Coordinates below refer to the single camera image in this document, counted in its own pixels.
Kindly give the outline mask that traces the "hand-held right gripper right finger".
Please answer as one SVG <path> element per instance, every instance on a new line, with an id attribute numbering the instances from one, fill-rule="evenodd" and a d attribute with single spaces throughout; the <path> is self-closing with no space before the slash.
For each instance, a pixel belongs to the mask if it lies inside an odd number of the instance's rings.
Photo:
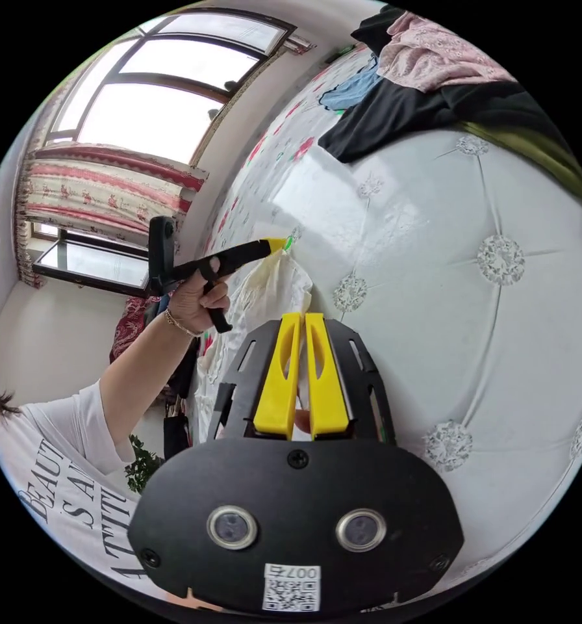
<path id="1" fill-rule="evenodd" d="M 305 333 L 311 436 L 342 436 L 349 426 L 348 411 L 321 313 L 305 315 Z"/>

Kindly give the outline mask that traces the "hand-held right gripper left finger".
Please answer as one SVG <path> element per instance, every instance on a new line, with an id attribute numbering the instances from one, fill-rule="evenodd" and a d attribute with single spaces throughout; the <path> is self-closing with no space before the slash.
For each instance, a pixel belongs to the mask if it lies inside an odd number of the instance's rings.
<path id="1" fill-rule="evenodd" d="M 273 346 L 253 424 L 264 436 L 291 436 L 296 413 L 302 318 L 285 314 Z"/>

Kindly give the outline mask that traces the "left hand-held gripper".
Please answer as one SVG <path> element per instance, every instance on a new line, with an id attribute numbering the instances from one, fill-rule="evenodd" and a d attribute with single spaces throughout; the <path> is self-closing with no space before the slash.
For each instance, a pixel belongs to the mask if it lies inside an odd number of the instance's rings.
<path id="1" fill-rule="evenodd" d="M 209 291 L 215 281 L 234 274 L 247 264 L 285 251 L 290 245 L 291 237 L 263 238 L 177 265 L 173 239 L 150 239 L 147 296 L 161 297 L 173 293 L 196 271 L 207 281 L 205 290 Z"/>

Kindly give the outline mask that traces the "person's left hand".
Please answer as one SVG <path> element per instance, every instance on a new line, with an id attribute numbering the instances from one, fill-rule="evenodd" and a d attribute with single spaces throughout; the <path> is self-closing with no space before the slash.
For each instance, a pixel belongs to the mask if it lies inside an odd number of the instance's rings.
<path id="1" fill-rule="evenodd" d="M 166 310 L 177 327 L 194 337 L 214 326 L 213 312 L 225 314 L 230 306 L 226 278 L 215 281 L 209 291 L 206 286 L 207 281 L 196 271 L 174 291 Z"/>

